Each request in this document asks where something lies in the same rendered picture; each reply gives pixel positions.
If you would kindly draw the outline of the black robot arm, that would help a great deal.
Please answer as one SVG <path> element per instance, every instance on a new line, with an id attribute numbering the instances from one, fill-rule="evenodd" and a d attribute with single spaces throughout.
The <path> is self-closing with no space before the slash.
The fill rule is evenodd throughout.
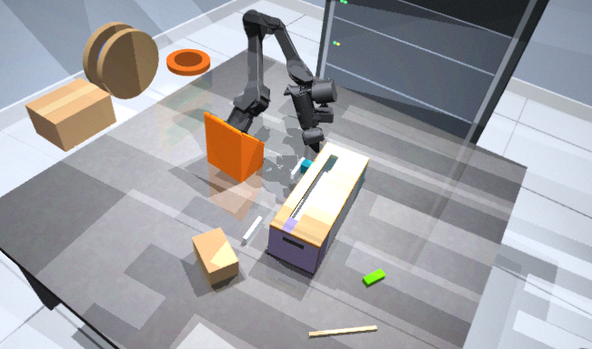
<path id="1" fill-rule="evenodd" d="M 314 126 L 318 123 L 333 123 L 334 111 L 327 103 L 336 102 L 335 80 L 316 81 L 313 73 L 299 56 L 286 30 L 284 23 L 276 17 L 247 10 L 242 16 L 242 23 L 247 37 L 248 83 L 243 95 L 234 98 L 234 108 L 223 121 L 238 131 L 248 135 L 248 129 L 257 117 L 264 112 L 270 100 L 270 89 L 263 79 L 263 40 L 266 35 L 275 35 L 285 55 L 286 67 L 290 78 L 298 85 L 288 85 L 284 95 L 291 95 L 295 109 L 306 109 L 316 101 L 321 104 L 312 113 Z"/>

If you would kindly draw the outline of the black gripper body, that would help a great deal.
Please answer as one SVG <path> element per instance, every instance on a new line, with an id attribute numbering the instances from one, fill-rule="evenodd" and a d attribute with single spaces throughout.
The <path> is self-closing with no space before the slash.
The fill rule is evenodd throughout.
<path id="1" fill-rule="evenodd" d="M 313 111 L 316 111 L 314 103 L 306 109 L 296 109 L 296 115 L 300 123 L 300 127 L 306 129 L 306 131 L 302 133 L 305 145 L 311 145 L 325 140 L 322 128 L 314 126 L 312 115 Z"/>

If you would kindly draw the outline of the small blue block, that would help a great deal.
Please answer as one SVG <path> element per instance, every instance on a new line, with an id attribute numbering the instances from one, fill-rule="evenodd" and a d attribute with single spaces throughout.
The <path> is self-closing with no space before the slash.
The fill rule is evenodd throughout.
<path id="1" fill-rule="evenodd" d="M 302 172 L 302 173 L 306 173 L 306 171 L 308 170 L 308 168 L 310 167 L 310 165 L 311 165 L 312 163 L 313 163 L 313 162 L 311 162 L 311 161 L 309 161 L 309 160 L 306 160 L 306 159 L 304 159 L 304 161 L 303 161 L 303 162 L 301 163 L 301 165 L 300 165 L 300 172 Z"/>

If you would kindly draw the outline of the small green block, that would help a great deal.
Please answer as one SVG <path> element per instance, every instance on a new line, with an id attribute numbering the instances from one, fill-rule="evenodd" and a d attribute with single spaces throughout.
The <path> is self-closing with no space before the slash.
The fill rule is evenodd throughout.
<path id="1" fill-rule="evenodd" d="M 363 281 L 366 285 L 370 285 L 382 278 L 384 278 L 386 275 L 384 274 L 384 272 L 380 269 L 366 277 L 363 278 Z"/>

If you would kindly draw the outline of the cream thin flat bar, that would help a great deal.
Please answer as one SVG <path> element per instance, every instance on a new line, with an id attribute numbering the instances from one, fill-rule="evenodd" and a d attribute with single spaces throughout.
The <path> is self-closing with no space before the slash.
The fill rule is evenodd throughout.
<path id="1" fill-rule="evenodd" d="M 359 332 L 367 332 L 367 331 L 375 331 L 375 330 L 376 330 L 375 326 L 367 326 L 367 327 L 348 328 L 348 329 L 339 329 L 339 330 L 319 331 L 319 332 L 310 332 L 309 337 L 321 336 L 321 335 L 331 335 L 331 334 L 359 333 Z"/>

